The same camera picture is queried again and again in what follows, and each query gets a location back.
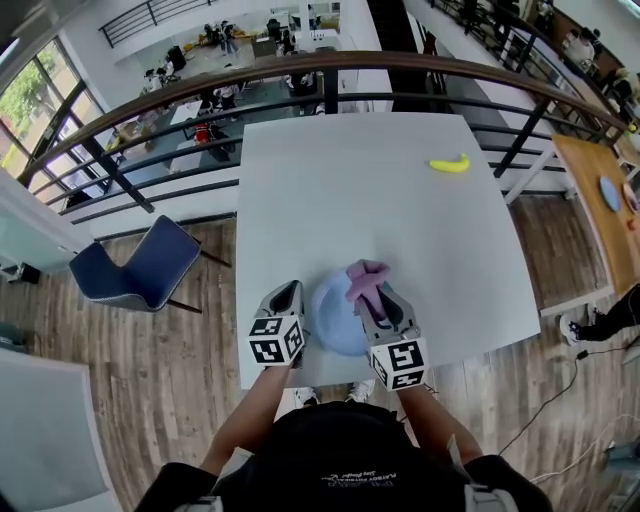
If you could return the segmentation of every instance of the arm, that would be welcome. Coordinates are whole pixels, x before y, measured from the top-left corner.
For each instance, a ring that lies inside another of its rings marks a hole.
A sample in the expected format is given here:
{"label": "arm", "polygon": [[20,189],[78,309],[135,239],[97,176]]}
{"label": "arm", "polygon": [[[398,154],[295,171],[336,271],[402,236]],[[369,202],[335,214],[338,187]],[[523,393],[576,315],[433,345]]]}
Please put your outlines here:
{"label": "arm", "polygon": [[460,450],[462,464],[482,457],[482,450],[471,433],[424,386],[398,391],[404,412],[407,414],[420,448],[428,455],[445,463],[451,462],[447,443],[452,434]]}
{"label": "arm", "polygon": [[273,426],[288,375],[289,366],[271,366],[260,374],[216,432],[201,469],[219,476],[237,447],[251,452],[260,448]]}

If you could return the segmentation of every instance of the white shoe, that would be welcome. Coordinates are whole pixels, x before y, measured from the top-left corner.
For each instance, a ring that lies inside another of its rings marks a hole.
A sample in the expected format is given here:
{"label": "white shoe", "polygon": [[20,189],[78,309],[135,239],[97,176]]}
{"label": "white shoe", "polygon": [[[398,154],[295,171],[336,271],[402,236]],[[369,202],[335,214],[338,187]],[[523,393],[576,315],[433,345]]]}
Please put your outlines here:
{"label": "white shoe", "polygon": [[580,326],[569,320],[567,315],[562,315],[560,317],[560,332],[563,334],[569,345],[574,346],[580,341],[580,338],[578,337],[579,329]]}
{"label": "white shoe", "polygon": [[373,388],[376,385],[375,379],[363,380],[362,382],[354,382],[351,387],[351,391],[347,395],[347,400],[353,400],[354,402],[366,402],[367,399],[373,393]]}
{"label": "white shoe", "polygon": [[[304,407],[306,405],[317,405],[320,403],[318,400],[318,395],[316,394],[316,390],[314,388],[296,388],[295,390],[296,398],[300,401],[299,407]],[[315,399],[315,404],[307,404],[307,402],[311,399]]]}

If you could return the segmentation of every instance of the sneaker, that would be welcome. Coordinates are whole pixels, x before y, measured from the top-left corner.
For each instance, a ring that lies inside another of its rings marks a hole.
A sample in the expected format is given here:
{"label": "sneaker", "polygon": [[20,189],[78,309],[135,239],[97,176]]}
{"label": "sneaker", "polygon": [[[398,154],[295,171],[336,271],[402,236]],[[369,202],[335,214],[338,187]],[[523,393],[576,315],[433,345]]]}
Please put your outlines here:
{"label": "sneaker", "polygon": [[295,395],[296,398],[300,400],[301,407],[318,405],[320,403],[314,388],[296,388]]}
{"label": "sneaker", "polygon": [[354,382],[351,391],[347,395],[345,402],[353,400],[354,402],[366,402],[373,393],[376,384],[375,379],[363,380],[362,382]]}
{"label": "sneaker", "polygon": [[598,322],[598,317],[600,316],[604,316],[604,314],[598,309],[595,304],[589,304],[587,306],[587,319],[589,325],[596,325],[596,323]]}
{"label": "sneaker", "polygon": [[569,320],[567,315],[562,315],[560,317],[560,332],[564,335],[567,343],[571,346],[580,341],[578,336],[578,333],[580,332],[580,325]]}

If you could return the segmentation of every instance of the staircase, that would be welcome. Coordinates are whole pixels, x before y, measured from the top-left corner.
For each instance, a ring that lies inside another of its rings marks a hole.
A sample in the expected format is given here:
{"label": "staircase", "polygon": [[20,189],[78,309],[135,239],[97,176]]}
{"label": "staircase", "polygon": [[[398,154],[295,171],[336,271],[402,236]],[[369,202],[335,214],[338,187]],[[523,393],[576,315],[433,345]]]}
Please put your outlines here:
{"label": "staircase", "polygon": [[[417,53],[402,0],[367,0],[382,51]],[[393,92],[426,93],[426,75],[389,71]],[[431,112],[427,102],[395,100],[394,112]]]}

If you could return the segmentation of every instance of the blue chair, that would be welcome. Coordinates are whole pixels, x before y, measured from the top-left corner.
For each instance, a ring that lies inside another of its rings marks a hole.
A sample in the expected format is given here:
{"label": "blue chair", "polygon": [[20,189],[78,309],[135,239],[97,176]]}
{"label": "blue chair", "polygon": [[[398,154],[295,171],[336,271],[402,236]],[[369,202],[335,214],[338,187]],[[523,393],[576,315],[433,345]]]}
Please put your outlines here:
{"label": "blue chair", "polygon": [[226,261],[203,251],[198,240],[162,215],[122,267],[95,242],[71,260],[69,268],[80,291],[92,302],[147,312],[169,304],[202,314],[201,309],[171,300],[200,255],[231,268]]}

